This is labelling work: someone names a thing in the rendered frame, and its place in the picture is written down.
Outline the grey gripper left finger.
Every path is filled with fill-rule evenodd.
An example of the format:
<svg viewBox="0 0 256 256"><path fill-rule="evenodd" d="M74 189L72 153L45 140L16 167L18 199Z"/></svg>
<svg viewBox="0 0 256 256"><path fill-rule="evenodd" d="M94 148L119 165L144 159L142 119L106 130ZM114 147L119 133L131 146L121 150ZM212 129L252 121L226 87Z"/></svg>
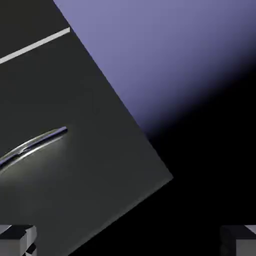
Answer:
<svg viewBox="0 0 256 256"><path fill-rule="evenodd" d="M34 225L0 225L0 256L37 256Z"/></svg>

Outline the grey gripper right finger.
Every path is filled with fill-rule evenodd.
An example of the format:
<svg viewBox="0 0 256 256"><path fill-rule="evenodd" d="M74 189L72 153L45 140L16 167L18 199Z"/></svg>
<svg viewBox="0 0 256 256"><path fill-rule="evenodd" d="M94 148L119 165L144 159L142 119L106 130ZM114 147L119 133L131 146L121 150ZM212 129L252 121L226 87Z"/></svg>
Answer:
<svg viewBox="0 0 256 256"><path fill-rule="evenodd" d="M222 225L219 256L256 256L256 225Z"/></svg>

